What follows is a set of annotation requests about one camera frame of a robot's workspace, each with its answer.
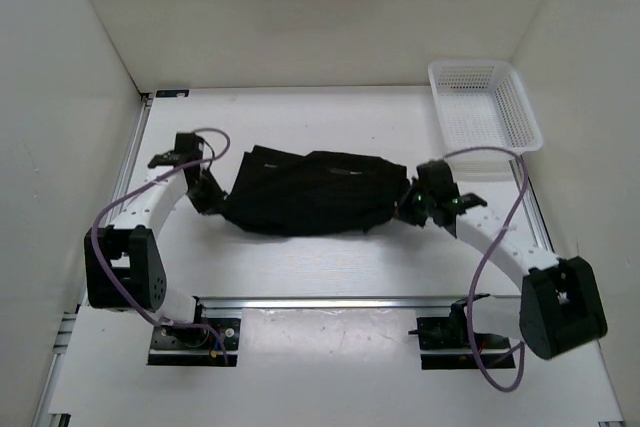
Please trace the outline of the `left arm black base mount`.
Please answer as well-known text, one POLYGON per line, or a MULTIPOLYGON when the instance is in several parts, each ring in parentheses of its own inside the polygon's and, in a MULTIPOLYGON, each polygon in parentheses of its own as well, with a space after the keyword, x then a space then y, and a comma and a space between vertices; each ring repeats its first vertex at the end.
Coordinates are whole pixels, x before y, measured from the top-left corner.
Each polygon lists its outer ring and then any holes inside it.
POLYGON ((236 367, 241 340, 240 311, 214 309, 198 301, 196 321, 208 325, 208 328, 155 328, 151 335, 147 364, 162 367, 236 367))

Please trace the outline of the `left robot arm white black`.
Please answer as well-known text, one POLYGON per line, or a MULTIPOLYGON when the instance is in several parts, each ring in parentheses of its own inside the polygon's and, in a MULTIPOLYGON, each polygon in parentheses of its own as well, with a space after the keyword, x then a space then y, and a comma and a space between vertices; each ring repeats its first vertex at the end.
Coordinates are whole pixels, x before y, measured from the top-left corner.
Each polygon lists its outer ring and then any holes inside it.
POLYGON ((171 150, 155 155, 137 189, 104 207, 84 239, 89 305, 135 311, 155 327, 175 329, 188 347, 206 342, 210 324, 199 300, 168 286, 157 240, 176 204, 187 199, 200 215, 218 215, 227 197, 211 173, 231 139, 204 127, 179 132, 171 150))

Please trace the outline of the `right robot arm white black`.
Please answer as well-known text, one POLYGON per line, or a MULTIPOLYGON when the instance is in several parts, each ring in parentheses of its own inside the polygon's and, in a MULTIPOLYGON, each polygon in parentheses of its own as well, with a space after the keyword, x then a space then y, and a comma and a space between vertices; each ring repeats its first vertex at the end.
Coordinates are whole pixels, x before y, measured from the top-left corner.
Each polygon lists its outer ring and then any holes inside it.
POLYGON ((474 294, 454 302, 445 336, 470 347, 484 334, 517 339, 550 360, 606 336, 608 324, 591 265, 535 246, 476 194, 462 194, 443 160, 421 164, 397 209, 401 221, 428 220, 485 255, 518 288, 509 301, 474 294))

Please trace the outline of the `black shorts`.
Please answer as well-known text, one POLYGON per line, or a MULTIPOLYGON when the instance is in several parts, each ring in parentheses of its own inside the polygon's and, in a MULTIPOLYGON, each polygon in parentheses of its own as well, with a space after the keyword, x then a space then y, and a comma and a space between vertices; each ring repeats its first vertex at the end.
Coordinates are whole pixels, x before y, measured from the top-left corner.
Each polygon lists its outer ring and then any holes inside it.
POLYGON ((260 235, 367 232, 391 221, 408 188, 407 168, 381 157, 256 145, 244 154, 220 214, 260 235))

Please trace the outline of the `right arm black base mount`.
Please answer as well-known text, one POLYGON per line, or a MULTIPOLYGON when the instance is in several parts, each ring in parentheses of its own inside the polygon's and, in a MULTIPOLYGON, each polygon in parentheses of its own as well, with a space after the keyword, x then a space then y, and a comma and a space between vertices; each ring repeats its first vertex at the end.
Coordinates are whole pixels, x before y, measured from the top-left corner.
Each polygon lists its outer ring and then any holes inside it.
MULTIPOLYGON (((454 302, 446 316, 418 317, 410 336, 418 339, 422 370, 478 370, 469 341, 466 298, 454 302)), ((513 369, 514 353, 507 337, 475 333, 487 369, 513 369)))

